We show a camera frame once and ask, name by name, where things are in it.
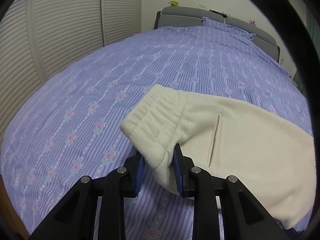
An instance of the garment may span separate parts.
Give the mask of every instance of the garment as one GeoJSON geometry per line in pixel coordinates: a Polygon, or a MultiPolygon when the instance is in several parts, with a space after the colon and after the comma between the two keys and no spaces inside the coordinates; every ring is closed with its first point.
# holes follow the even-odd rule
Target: garment
{"type": "Polygon", "coordinates": [[[177,194],[173,149],[210,174],[237,176],[285,228],[309,211],[316,190],[313,138],[291,122],[244,101],[155,85],[121,131],[159,184],[177,194]]]}

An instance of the white wall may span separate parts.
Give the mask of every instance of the white wall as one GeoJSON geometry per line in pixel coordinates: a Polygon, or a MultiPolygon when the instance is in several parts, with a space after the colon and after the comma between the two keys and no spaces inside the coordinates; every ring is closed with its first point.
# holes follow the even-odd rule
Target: white wall
{"type": "MultiPolygon", "coordinates": [[[[148,32],[153,30],[157,11],[161,11],[168,6],[168,2],[172,0],[140,0],[140,32],[148,32]]],[[[238,18],[245,22],[254,20],[256,26],[272,35],[279,47],[281,48],[280,59],[284,59],[284,67],[288,69],[292,76],[296,72],[296,67],[292,61],[286,47],[276,30],[270,24],[268,19],[250,0],[176,0],[179,6],[197,7],[198,4],[206,6],[220,12],[226,12],[232,17],[238,18]]],[[[289,0],[296,9],[298,15],[304,24],[306,24],[306,6],[302,0],[289,0]]],[[[285,18],[285,12],[279,16],[279,20],[285,18]]]]}

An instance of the yellow plastic bag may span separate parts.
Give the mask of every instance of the yellow plastic bag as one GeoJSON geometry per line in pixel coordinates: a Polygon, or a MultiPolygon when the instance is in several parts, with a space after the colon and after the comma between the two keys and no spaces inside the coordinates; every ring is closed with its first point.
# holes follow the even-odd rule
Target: yellow plastic bag
{"type": "Polygon", "coordinates": [[[171,6],[178,6],[178,2],[177,1],[171,1],[169,3],[171,4],[171,6]]]}

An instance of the green curtain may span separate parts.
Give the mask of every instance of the green curtain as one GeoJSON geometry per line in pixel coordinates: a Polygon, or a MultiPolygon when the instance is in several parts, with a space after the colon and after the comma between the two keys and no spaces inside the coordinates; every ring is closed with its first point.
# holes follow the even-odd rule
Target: green curtain
{"type": "MultiPolygon", "coordinates": [[[[320,58],[320,27],[316,22],[316,20],[314,19],[308,7],[306,7],[306,13],[307,13],[307,31],[310,34],[310,37],[316,48],[318,57],[320,58]]],[[[300,80],[300,76],[298,72],[296,72],[296,74],[294,75],[293,81],[297,84],[297,87],[300,90],[300,92],[305,96],[305,90],[303,89],[303,84],[300,80]]]]}

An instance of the bed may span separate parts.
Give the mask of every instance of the bed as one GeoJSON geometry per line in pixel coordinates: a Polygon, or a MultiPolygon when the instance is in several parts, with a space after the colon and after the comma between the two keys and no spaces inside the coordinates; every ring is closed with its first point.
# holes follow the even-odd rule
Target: bed
{"type": "MultiPolygon", "coordinates": [[[[6,191],[28,232],[81,176],[106,176],[134,154],[119,124],[155,84],[243,100],[311,135],[307,100],[278,64],[276,41],[248,25],[165,8],[155,30],[97,50],[38,90],[8,126],[0,155],[6,191]],[[203,27],[203,17],[256,35],[203,27]]],[[[305,229],[310,215],[294,228],[305,229]]],[[[125,200],[125,222],[127,239],[191,239],[193,201],[161,188],[147,169],[138,198],[125,200]]]]}

